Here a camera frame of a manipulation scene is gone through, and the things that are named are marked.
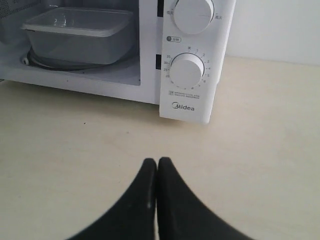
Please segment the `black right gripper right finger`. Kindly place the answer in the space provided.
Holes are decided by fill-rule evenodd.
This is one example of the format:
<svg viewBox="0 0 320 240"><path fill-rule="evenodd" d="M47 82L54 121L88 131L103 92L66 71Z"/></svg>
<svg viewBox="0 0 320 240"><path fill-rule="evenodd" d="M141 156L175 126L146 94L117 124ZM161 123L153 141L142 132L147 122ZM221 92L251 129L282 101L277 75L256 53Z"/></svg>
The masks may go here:
<svg viewBox="0 0 320 240"><path fill-rule="evenodd" d="M250 240L212 212L188 187L172 160L157 170L157 223L161 240Z"/></svg>

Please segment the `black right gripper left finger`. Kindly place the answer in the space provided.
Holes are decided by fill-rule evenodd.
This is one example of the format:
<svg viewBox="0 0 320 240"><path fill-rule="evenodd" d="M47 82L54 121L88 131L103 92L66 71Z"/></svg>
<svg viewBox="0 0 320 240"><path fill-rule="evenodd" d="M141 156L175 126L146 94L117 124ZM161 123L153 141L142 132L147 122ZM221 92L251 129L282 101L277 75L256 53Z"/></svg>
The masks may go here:
<svg viewBox="0 0 320 240"><path fill-rule="evenodd" d="M146 158L118 201L71 240L154 240L157 164Z"/></svg>

